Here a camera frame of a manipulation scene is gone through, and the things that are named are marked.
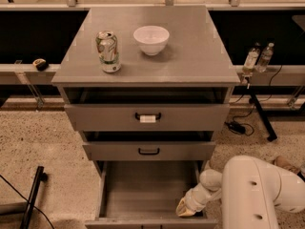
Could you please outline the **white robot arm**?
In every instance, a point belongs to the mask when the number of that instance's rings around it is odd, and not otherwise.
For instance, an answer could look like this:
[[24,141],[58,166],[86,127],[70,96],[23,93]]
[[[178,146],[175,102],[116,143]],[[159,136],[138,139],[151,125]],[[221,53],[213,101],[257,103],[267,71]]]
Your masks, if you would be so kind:
[[219,173],[207,169],[179,201],[176,214],[190,217],[208,202],[222,201],[223,229],[279,229],[276,210],[305,209],[305,182],[297,174],[253,156],[234,156]]

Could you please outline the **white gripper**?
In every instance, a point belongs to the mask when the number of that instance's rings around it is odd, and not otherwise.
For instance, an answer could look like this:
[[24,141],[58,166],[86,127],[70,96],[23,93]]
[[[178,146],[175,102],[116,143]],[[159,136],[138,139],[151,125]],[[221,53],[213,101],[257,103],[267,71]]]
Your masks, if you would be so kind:
[[176,214],[182,218],[193,216],[196,212],[200,212],[205,208],[212,194],[201,184],[197,184],[179,201],[175,209]]

